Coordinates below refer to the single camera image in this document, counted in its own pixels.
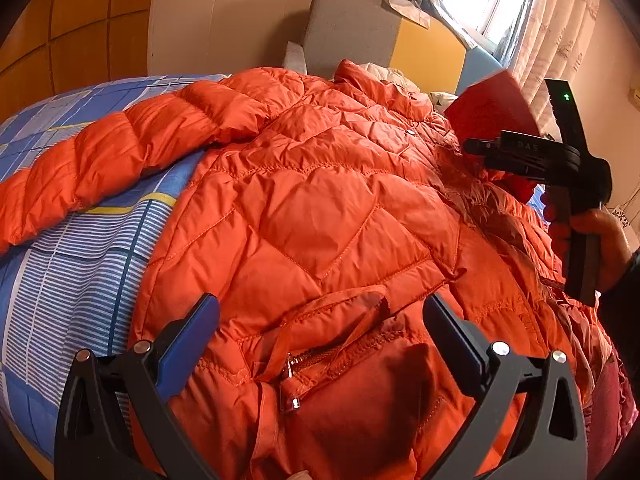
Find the right hand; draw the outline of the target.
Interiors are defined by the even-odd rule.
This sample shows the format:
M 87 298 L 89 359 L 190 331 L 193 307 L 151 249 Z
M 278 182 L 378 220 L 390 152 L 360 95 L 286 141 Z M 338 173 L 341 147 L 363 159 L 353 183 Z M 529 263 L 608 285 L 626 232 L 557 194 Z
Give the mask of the right hand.
M 632 251 L 620 222 L 603 209 L 589 209 L 570 220 L 560 219 L 559 202 L 546 188 L 541 196 L 544 218 L 550 223 L 548 232 L 555 255 L 565 261 L 570 251 L 570 232 L 600 237 L 600 264 L 597 290 L 604 294 L 622 278 L 630 265 Z

